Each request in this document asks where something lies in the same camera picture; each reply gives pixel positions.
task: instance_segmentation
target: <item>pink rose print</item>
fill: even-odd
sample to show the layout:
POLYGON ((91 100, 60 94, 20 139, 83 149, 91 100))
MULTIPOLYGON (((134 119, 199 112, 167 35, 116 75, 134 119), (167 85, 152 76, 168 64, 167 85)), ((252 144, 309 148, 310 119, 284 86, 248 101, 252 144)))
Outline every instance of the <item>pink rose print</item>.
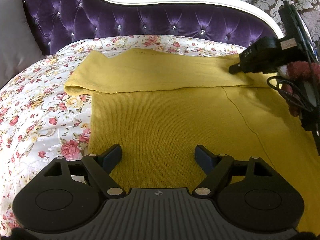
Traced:
POLYGON ((30 127, 28 127, 26 129, 26 133, 30 133, 33 130, 34 127, 35 127, 35 125, 31 125, 30 127))
POLYGON ((6 112, 8 112, 8 108, 2 108, 0 111, 0 116, 3 116, 6 112))
POLYGON ((5 215, 2 216, 2 218, 3 218, 3 220, 9 221, 8 225, 11 229, 19 227, 19 225, 16 221, 16 218, 11 210, 8 209, 7 212, 5 213, 5 215))
POLYGON ((175 47, 180 47, 179 42, 176 42, 176 41, 172 45, 175 46, 175 47))
POLYGON ((47 88, 44 90, 44 93, 49 94, 52 90, 53 90, 53 88, 47 88))
POLYGON ((72 161, 79 157, 80 149, 77 148, 78 143, 70 140, 64 143, 61 147, 61 154, 66 157, 68 161, 72 161))
POLYGON ((79 138, 79 142, 85 142, 85 143, 89 143, 89 138, 91 135, 91 130, 90 128, 86 128, 83 130, 82 134, 80 134, 80 138, 79 138))
POLYGON ((87 99, 87 95, 82 95, 82 96, 80 96, 80 99, 81 99, 81 101, 86 101, 86 99, 87 99))
POLYGON ((45 155, 46 155, 46 152, 45 151, 40 151, 40 152, 38 152, 38 155, 39 155, 40 158, 44 158, 45 155))
POLYGON ((64 111, 67 109, 66 105, 64 103, 59 104, 60 110, 64 111))
POLYGON ((55 119, 54 117, 50 118, 49 119, 49 124, 56 125, 57 124, 57 119, 55 119))
POLYGON ((156 43, 157 39, 158 39, 158 36, 156 36, 156 35, 150 35, 150 36, 148 37, 147 41, 146 41, 145 43, 143 43, 143 45, 145 45, 145 46, 150 46, 150 45, 156 43))
POLYGON ((29 101, 26 105, 24 105, 27 109, 30 108, 32 106, 32 102, 29 101))
POLYGON ((17 92, 20 93, 20 92, 22 92, 23 89, 24 89, 24 86, 21 86, 21 87, 19 87, 19 88, 17 89, 17 92))
POLYGON ((59 93, 59 94, 57 95, 57 99, 58 99, 58 100, 62 100, 63 97, 64 97, 66 94, 67 94, 66 92, 59 93))
POLYGON ((21 78, 18 83, 22 83, 23 81, 26 81, 26 78, 21 78))
POLYGON ((168 51, 169 52, 177 52, 177 49, 169 48, 168 51))
POLYGON ((15 116, 9 123, 10 126, 15 125, 18 122, 19 116, 15 116))
POLYGON ((116 41, 118 41, 119 40, 119 37, 115 37, 115 38, 113 38, 111 41, 112 41, 112 43, 115 43, 116 41))

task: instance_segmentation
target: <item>bed sheet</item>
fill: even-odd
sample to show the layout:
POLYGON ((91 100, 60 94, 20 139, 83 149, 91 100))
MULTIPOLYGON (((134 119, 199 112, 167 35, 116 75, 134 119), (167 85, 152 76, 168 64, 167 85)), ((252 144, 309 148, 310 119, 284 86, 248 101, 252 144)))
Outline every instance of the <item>bed sheet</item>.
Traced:
POLYGON ((190 56, 224 56, 245 48, 194 38, 137 35, 89 39, 66 46, 14 77, 0 90, 0 220, 2 236, 17 227, 16 194, 53 158, 79 160, 90 140, 91 97, 63 85, 92 50, 113 57, 130 48, 190 56))

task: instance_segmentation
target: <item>purple tufted headboard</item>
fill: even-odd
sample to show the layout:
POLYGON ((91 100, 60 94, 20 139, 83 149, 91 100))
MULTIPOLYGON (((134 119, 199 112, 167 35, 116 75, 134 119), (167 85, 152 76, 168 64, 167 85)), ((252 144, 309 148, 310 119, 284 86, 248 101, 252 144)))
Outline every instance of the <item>purple tufted headboard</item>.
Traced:
POLYGON ((74 41, 121 35, 180 35, 244 47, 260 37, 276 36, 255 16, 217 5, 123 6, 102 0, 24 3, 31 31, 45 55, 74 41))

